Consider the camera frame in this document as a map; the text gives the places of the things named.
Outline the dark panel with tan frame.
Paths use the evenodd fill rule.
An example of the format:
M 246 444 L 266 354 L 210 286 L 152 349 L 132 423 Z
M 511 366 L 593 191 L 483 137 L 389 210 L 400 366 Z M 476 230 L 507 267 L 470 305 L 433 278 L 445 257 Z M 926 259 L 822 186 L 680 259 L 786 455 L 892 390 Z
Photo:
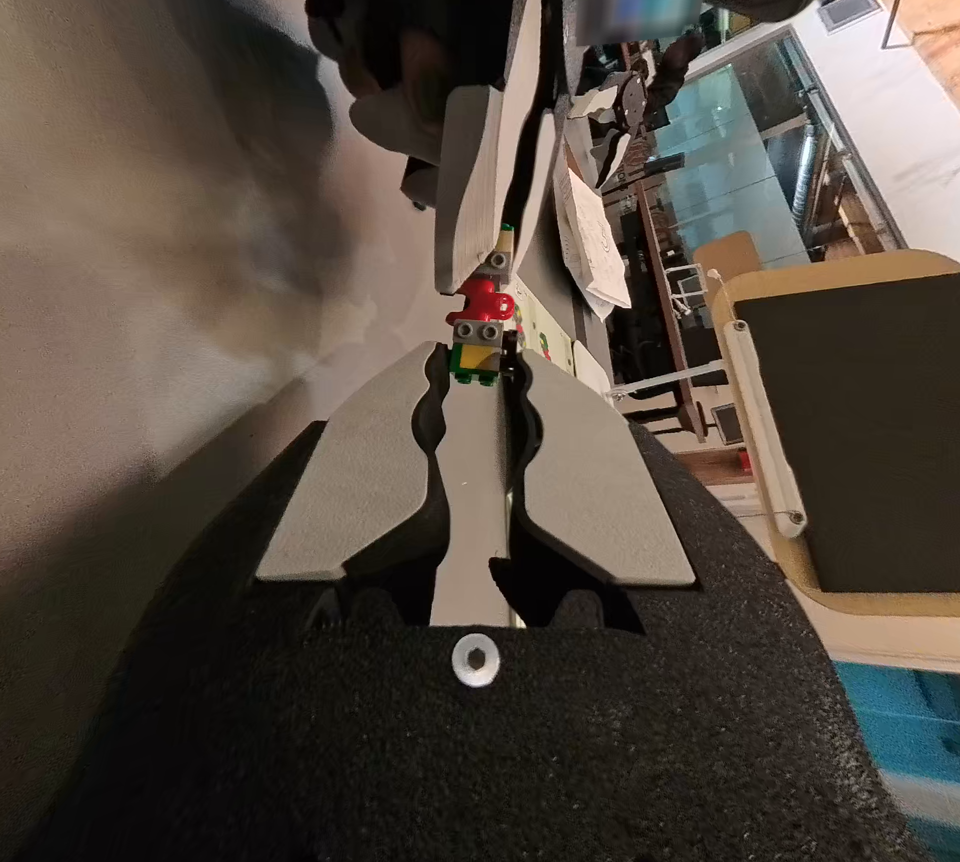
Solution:
M 958 262 L 897 250 L 723 280 L 746 321 L 808 524 L 768 518 L 774 559 L 816 603 L 958 618 Z

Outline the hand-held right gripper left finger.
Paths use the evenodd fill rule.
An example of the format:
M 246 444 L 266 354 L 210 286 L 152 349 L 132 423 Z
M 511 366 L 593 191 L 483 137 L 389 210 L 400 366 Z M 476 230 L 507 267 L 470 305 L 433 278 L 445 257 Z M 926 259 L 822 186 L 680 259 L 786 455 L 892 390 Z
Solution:
M 450 546 L 438 461 L 450 352 L 427 341 L 363 384 L 326 422 L 255 571 L 260 582 L 358 582 Z

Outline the brick instruction booklet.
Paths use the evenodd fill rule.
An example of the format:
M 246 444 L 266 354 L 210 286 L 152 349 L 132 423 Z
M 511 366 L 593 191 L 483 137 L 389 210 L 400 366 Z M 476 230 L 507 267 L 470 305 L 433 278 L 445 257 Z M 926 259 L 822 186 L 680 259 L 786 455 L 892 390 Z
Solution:
M 517 334 L 517 347 L 535 351 L 570 376 L 576 376 L 574 340 L 570 335 L 520 277 L 510 282 L 509 294 L 514 301 L 512 327 Z

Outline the black grey gripper tool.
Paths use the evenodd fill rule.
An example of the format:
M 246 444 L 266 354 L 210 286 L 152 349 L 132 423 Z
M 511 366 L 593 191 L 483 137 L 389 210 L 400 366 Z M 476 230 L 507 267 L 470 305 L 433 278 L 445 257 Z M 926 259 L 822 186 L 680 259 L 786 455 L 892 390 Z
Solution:
M 641 135 L 645 107 L 646 83 L 635 70 L 612 73 L 574 98 L 565 142 L 581 179 L 594 190 L 601 190 L 618 171 Z

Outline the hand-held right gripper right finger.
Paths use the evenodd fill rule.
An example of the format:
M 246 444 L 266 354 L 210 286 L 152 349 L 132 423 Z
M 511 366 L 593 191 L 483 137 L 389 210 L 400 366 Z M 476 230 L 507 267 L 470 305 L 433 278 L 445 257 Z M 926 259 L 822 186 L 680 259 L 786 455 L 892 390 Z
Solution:
M 678 530 L 629 424 L 593 389 L 532 350 L 504 383 L 507 554 L 490 574 L 527 627 L 585 592 L 603 627 L 641 627 L 630 596 L 697 587 Z

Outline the brown wooden table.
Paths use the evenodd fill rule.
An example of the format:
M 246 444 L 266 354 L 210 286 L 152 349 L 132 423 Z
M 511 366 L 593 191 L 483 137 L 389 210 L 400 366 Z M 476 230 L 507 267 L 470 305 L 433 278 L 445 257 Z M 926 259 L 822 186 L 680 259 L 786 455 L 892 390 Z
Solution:
M 709 429 L 692 378 L 679 376 L 689 363 L 646 193 L 640 183 L 629 184 L 626 192 L 633 206 L 620 219 L 630 313 L 620 318 L 624 331 L 618 349 L 626 400 L 638 410 L 642 401 L 671 394 L 678 426 L 704 445 Z

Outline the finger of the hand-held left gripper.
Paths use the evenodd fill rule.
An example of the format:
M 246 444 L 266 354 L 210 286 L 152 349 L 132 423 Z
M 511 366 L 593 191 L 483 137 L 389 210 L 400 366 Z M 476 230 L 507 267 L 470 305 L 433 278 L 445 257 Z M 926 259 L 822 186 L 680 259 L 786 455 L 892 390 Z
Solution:
M 545 111 L 542 113 L 536 135 L 532 181 L 529 193 L 523 203 L 522 216 L 515 237 L 516 280 L 520 280 L 521 266 L 531 248 L 553 178 L 554 163 L 559 145 L 557 124 L 553 112 Z
M 543 0 L 521 7 L 504 88 L 454 88 L 446 102 L 435 210 L 435 287 L 452 296 L 495 248 L 540 77 Z

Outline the wall vent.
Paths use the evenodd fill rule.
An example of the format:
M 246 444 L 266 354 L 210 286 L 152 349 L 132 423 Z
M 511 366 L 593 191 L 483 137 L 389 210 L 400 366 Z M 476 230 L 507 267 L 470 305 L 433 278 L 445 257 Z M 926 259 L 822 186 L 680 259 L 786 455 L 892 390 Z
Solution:
M 816 14 L 824 30 L 834 34 L 883 10 L 881 0 L 820 0 Z

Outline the brick assembly with red connector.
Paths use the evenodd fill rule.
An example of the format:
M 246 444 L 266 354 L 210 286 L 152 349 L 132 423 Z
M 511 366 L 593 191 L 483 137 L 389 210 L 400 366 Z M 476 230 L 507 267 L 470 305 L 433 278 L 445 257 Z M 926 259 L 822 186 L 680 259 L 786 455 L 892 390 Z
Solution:
M 509 321 L 515 313 L 515 300 L 505 291 L 511 281 L 514 264 L 515 230 L 503 224 L 498 240 L 486 258 L 457 290 L 463 296 L 460 311 L 452 311 L 446 322 L 451 327 L 459 321 Z

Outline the blue box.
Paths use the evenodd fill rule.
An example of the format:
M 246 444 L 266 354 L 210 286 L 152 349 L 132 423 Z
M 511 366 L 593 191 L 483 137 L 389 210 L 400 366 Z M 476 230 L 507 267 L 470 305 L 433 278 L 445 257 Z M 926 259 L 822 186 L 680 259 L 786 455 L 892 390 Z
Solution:
M 959 676 L 834 662 L 883 783 L 936 860 L 959 859 Z

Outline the white paper sheets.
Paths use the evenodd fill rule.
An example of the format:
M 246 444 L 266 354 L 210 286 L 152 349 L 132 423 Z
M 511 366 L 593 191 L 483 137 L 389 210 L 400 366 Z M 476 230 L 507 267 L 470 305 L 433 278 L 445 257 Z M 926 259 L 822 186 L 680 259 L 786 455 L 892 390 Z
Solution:
M 558 157 L 554 199 L 563 263 L 587 305 L 601 321 L 631 307 L 626 270 L 603 201 Z

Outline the glass partition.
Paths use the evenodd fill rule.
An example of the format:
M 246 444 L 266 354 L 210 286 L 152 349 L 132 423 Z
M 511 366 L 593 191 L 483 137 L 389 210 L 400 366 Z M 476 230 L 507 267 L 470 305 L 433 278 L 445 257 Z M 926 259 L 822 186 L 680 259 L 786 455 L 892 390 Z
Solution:
M 655 132 L 675 162 L 656 204 L 688 258 L 747 232 L 764 267 L 824 261 L 853 193 L 840 123 L 799 41 L 785 34 L 688 81 Z

